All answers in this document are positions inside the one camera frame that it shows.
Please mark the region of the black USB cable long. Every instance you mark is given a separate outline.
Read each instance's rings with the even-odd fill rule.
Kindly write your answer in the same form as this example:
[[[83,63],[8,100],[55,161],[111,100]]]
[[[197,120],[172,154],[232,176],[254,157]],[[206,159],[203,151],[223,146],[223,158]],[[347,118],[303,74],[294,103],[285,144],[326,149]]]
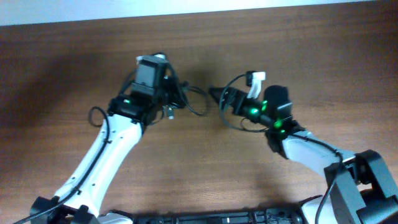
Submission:
[[[199,97],[203,98],[202,111],[196,108]],[[174,111],[188,109],[197,116],[206,116],[209,111],[208,96],[201,88],[184,81],[178,85],[171,80],[166,81],[164,86],[164,104],[162,106],[162,119],[174,119]]]

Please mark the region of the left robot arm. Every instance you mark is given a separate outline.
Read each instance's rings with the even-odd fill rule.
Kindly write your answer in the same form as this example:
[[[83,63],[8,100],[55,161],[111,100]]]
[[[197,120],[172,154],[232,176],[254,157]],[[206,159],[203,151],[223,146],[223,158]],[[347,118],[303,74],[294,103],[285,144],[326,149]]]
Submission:
[[[169,61],[164,53],[137,58],[135,79],[123,85],[103,115],[100,132],[71,177],[51,199],[38,197],[30,223],[98,223],[105,193],[124,158],[167,105]]]

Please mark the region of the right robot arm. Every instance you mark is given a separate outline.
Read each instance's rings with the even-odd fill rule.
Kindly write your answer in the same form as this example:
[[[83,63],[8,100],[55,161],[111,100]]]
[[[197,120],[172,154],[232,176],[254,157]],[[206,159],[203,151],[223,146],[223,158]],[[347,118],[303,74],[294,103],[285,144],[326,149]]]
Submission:
[[[288,89],[272,85],[262,101],[233,87],[211,87],[221,112],[265,127],[269,147],[322,176],[323,196],[300,206],[305,223],[397,223],[397,184],[384,159],[373,150],[353,152],[317,139],[292,116]]]

